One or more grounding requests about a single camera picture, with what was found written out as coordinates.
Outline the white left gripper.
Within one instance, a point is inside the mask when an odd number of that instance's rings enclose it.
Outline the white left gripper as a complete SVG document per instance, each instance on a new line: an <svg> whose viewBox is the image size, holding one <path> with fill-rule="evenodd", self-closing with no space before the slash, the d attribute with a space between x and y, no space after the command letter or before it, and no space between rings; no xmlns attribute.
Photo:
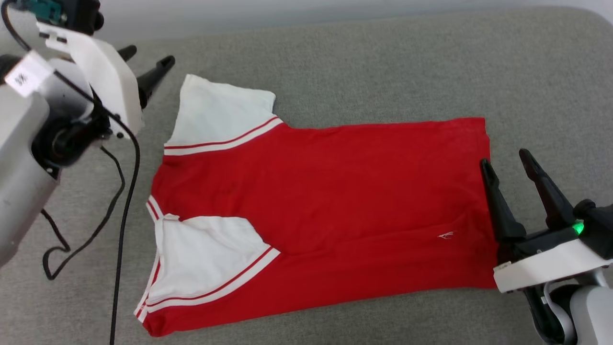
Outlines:
<svg viewBox="0 0 613 345"><path fill-rule="evenodd" d="M174 56L160 59L154 68L135 77L126 62L137 53L135 45L116 50L90 35L38 22L40 33L48 34L46 46L70 55L102 105L134 134L144 127L143 113L168 72Z"/></svg>

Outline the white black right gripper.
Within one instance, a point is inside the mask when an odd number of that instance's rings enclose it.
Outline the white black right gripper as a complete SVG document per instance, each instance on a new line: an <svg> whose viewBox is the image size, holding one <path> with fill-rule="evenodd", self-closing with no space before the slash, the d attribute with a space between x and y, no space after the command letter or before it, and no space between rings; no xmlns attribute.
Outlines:
<svg viewBox="0 0 613 345"><path fill-rule="evenodd" d="M548 228L561 230L571 227L576 218L569 200L529 150L520 149L519 156L526 175L538 190ZM495 240L498 243L523 240L527 235L525 227L515 220L499 189L499 177L488 159L480 161L480 170ZM514 264L500 264L494 269L493 278L501 293L568 279L582 279L585 285L608 288L603 270L611 264L610 258L604 259L582 239L574 239Z"/></svg>

